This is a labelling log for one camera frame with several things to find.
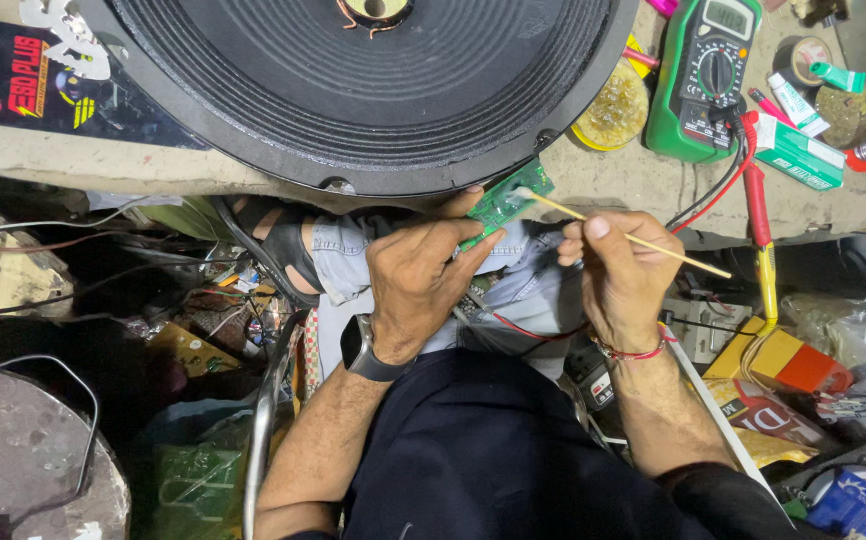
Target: hand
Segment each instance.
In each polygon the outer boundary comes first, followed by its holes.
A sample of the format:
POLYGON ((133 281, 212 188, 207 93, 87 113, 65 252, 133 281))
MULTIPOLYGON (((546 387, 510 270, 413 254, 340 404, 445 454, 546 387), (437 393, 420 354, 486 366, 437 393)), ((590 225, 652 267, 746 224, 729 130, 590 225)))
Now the hand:
POLYGON ((682 242, 645 212, 601 211, 563 229, 559 264, 583 258, 583 308, 600 339, 622 353, 659 343, 656 315, 679 261, 633 244, 623 233, 682 254, 682 242))
POLYGON ((501 228, 453 258, 460 242, 483 232, 482 223, 462 219, 482 198, 483 189, 471 187, 437 212, 439 220, 401 228, 367 248, 376 300, 373 353, 381 362, 408 362, 419 354, 506 235, 501 228))

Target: multimeter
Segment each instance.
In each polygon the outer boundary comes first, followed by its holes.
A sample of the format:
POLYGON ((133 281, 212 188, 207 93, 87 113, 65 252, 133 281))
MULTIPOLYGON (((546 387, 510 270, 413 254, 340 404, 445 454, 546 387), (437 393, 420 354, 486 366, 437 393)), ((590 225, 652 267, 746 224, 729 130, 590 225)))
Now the multimeter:
POLYGON ((740 85, 761 14, 756 0, 683 0, 666 30, 659 84, 646 125, 646 146, 694 164, 735 151, 725 122, 711 109, 742 100, 740 85))

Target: jeans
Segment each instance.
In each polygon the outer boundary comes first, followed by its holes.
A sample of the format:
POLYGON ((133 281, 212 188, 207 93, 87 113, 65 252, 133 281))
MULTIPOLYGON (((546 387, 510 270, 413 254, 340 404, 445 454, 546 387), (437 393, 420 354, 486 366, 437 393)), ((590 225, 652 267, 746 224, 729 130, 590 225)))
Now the jeans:
MULTIPOLYGON (((366 248, 389 235, 401 222, 381 216, 320 217, 313 226, 313 262, 325 293, 319 302, 319 361, 326 377, 342 361, 340 335, 349 319, 372 313, 366 248)), ((484 295, 493 310, 521 328, 553 336, 582 324, 580 294, 582 264, 557 264, 556 248, 562 240, 560 225, 514 221, 507 235, 490 252, 477 275, 502 270, 502 276, 484 295)), ((568 339, 540 341, 507 327, 477 309, 468 325, 451 316, 422 349, 422 354, 463 347, 523 358, 552 381, 562 375, 568 339)))

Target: wooden stick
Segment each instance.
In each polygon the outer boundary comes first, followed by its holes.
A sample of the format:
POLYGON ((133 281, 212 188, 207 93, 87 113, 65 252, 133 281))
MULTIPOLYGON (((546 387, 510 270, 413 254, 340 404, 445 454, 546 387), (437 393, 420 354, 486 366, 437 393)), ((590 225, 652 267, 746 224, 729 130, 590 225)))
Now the wooden stick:
MULTIPOLYGON (((522 193, 522 195, 525 196, 527 191, 530 192, 529 196, 532 197, 533 199, 535 199, 536 201, 544 203, 547 206, 553 207, 554 209, 556 209, 562 213, 565 212, 566 214, 571 215, 571 216, 575 217, 576 219, 579 219, 582 221, 586 220, 586 216, 582 215, 581 213, 574 211, 574 210, 571 210, 570 208, 567 208, 566 206, 564 206, 558 202, 555 203, 553 201, 550 201, 546 197, 543 197, 542 195, 538 195, 538 194, 534 193, 533 190, 531 190, 531 189, 528 189, 528 188, 523 189, 521 187, 518 190, 516 190, 516 194, 519 195, 520 193, 522 193)), ((694 258, 687 257, 684 254, 678 254, 677 252, 670 251, 670 250, 665 249, 665 248, 661 248, 655 244, 647 242, 646 240, 643 240, 642 238, 641 239, 637 238, 631 234, 625 234, 624 233, 624 235, 626 235, 627 240, 630 240, 631 242, 633 242, 635 244, 639 244, 641 246, 648 247, 651 250, 658 251, 664 255, 669 255, 673 259, 677 259, 677 260, 679 259, 680 261, 682 261, 686 264, 692 264, 693 266, 696 266, 697 268, 703 269, 706 272, 709 272, 710 274, 715 274, 717 276, 720 276, 721 278, 727 278, 727 279, 732 278, 732 274, 730 274, 729 272, 726 272, 724 270, 720 270, 719 268, 710 266, 710 265, 706 264, 705 262, 699 262, 699 261, 695 260, 694 258)))

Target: black shirt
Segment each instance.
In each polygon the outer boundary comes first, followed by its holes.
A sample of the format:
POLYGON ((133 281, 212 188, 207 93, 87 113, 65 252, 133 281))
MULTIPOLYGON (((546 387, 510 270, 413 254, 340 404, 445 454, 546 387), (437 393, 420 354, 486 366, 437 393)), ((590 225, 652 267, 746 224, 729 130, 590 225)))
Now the black shirt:
POLYGON ((356 540, 799 538, 744 474, 697 464, 649 481, 593 442, 551 381, 469 350, 426 354, 393 384, 344 510, 356 540))

